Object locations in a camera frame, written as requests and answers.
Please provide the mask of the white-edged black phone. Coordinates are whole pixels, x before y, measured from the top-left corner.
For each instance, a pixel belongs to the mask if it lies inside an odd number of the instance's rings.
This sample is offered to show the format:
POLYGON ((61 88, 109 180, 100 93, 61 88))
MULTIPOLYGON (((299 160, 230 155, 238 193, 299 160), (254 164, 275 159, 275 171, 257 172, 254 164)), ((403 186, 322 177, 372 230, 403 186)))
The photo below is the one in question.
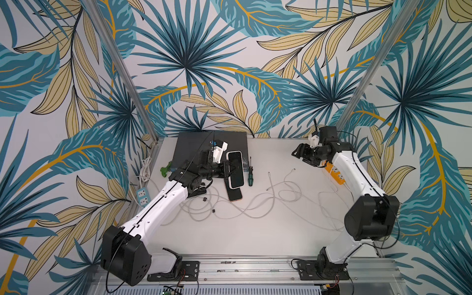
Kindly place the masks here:
POLYGON ((237 189, 244 185, 244 171, 243 171, 243 157, 240 151, 231 151, 227 153, 227 161, 231 161, 233 163, 238 163, 241 165, 241 168, 236 170, 240 173, 240 179, 238 181, 231 181, 229 180, 229 185, 231 189, 237 189))

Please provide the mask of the pink-edged black phone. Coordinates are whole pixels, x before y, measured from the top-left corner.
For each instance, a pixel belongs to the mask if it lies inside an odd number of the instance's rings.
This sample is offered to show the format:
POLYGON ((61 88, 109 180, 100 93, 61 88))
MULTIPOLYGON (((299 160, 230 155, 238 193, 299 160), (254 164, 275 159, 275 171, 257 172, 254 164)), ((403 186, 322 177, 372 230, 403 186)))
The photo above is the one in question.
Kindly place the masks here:
POLYGON ((229 185, 229 179, 228 178, 224 179, 224 183, 225 183, 228 199, 229 199, 230 202, 234 202, 234 201, 238 201, 238 200, 242 199, 241 190, 239 188, 231 189, 230 185, 229 185))

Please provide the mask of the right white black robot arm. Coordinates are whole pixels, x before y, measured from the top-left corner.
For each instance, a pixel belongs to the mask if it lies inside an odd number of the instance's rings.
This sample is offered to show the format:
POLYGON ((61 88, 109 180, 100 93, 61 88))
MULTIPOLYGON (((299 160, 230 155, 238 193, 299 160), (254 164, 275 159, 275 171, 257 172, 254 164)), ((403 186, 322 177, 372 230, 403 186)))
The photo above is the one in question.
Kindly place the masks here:
POLYGON ((351 143, 339 139, 335 126, 317 127, 309 143, 300 144, 292 155, 317 168, 333 165, 352 192, 354 204, 344 217, 344 230, 320 250, 315 262, 301 266, 307 272, 314 270, 319 279, 346 280, 349 258, 393 232, 399 200, 369 176, 351 143))

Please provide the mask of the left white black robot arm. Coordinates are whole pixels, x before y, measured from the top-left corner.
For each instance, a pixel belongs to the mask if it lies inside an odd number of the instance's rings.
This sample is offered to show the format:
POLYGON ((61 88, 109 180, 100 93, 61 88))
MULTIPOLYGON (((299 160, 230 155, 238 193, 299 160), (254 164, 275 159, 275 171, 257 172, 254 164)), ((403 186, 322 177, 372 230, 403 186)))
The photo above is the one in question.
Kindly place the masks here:
POLYGON ((110 226, 103 235, 101 267, 124 283, 135 286, 148 275, 177 279, 184 269, 182 255, 169 248, 151 254, 148 245, 171 212, 186 199, 206 193, 203 180, 226 178, 228 187, 238 189, 244 182, 240 152, 234 159, 221 163, 185 162, 169 177, 163 189, 151 202, 121 227, 110 226))

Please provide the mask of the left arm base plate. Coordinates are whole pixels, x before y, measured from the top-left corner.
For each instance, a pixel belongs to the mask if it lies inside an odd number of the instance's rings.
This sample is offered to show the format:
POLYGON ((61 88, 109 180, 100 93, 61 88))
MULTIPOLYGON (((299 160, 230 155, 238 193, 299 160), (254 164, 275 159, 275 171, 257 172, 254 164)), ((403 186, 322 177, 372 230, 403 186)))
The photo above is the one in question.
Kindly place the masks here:
POLYGON ((197 281, 199 278, 199 261, 180 261, 169 273, 148 274, 149 282, 197 281))

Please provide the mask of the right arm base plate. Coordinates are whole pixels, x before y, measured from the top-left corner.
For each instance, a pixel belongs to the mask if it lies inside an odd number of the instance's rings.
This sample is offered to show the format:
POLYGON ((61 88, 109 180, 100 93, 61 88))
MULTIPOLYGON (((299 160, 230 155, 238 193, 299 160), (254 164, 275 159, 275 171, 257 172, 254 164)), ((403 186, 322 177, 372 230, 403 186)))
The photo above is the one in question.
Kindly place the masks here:
POLYGON ((292 266, 302 281, 344 281, 350 280, 347 264, 333 264, 323 261, 294 259, 292 266))

